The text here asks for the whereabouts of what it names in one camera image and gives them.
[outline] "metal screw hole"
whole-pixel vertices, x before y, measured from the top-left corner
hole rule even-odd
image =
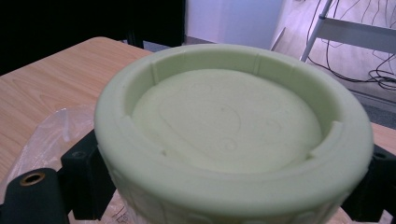
[[[32,173],[21,179],[21,186],[32,186],[44,179],[46,174],[42,172]]]

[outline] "wooden table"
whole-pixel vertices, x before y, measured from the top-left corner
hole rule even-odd
[[[149,54],[96,37],[0,77],[0,180],[37,124],[59,109],[94,104],[121,68]],[[375,142],[396,154],[396,131],[373,129]]]

